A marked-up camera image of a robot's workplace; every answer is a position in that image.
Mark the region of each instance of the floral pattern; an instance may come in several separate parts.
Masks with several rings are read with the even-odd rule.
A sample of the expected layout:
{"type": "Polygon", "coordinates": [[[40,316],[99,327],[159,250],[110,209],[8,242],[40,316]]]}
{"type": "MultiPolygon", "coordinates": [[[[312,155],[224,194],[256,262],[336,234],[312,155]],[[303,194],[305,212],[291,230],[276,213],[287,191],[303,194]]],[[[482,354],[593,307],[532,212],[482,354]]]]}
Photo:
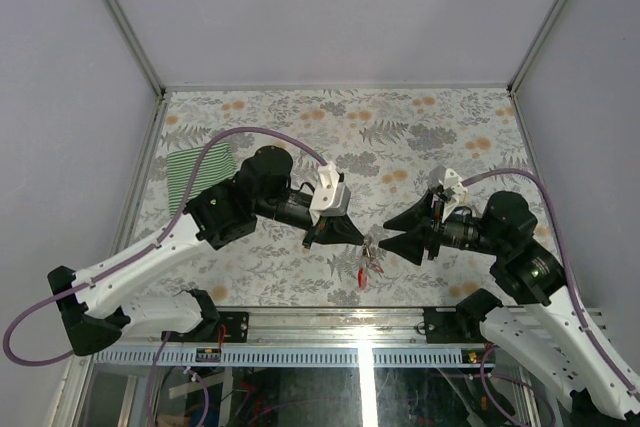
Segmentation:
{"type": "MultiPolygon", "coordinates": [[[[528,169],[528,158],[504,89],[344,89],[317,91],[175,92],[148,176],[135,227],[140,239],[169,220],[166,157],[202,146],[216,133],[261,126],[302,140],[345,173],[349,214],[363,234],[379,241],[385,220],[415,203],[439,164],[462,176],[498,167],[528,169]]],[[[315,183],[316,164],[282,141],[259,134],[229,139],[238,163],[264,145],[286,148],[294,159],[294,186],[315,183]]],[[[535,186],[518,176],[488,179],[470,188],[479,214],[498,190],[515,190],[540,219],[537,239],[554,249],[535,186]]],[[[360,248],[313,245],[303,232],[261,219],[256,232],[167,273],[146,295],[208,290],[219,305],[422,306],[454,305],[479,287],[512,301],[495,285],[492,259],[443,248],[435,261],[414,266],[378,251],[384,273],[358,288],[360,248]]]]}

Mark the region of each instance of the striped cloth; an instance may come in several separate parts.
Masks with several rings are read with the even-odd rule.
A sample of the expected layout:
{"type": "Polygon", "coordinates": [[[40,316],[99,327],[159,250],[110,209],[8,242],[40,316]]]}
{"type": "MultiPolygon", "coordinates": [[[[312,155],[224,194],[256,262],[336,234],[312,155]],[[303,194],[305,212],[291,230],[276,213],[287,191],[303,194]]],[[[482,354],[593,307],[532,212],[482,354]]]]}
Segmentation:
{"type": "MultiPolygon", "coordinates": [[[[167,156],[167,184],[169,186],[169,212],[173,216],[187,188],[187,182],[201,148],[172,152],[167,156]]],[[[238,170],[231,146],[227,142],[214,145],[200,165],[189,200],[203,190],[233,177],[238,170]]]]}

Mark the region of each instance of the gray wall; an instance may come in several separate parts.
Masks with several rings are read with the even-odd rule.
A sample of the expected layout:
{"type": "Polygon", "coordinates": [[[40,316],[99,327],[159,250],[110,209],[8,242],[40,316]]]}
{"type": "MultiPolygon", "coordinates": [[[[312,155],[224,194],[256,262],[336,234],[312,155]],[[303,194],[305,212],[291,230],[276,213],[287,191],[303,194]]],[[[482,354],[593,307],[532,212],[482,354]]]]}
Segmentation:
{"type": "MultiPolygon", "coordinates": [[[[100,0],[0,0],[0,329],[49,295],[46,274],[104,258],[153,95],[100,0]]],[[[69,350],[55,307],[13,342],[69,350]]],[[[42,424],[63,365],[0,355],[0,424],[42,424]]]]}
{"type": "Polygon", "coordinates": [[[582,293],[640,368],[640,0],[571,0],[519,93],[582,293]]]}
{"type": "Polygon", "coordinates": [[[502,83],[553,0],[120,0],[167,85],[502,83]]]}

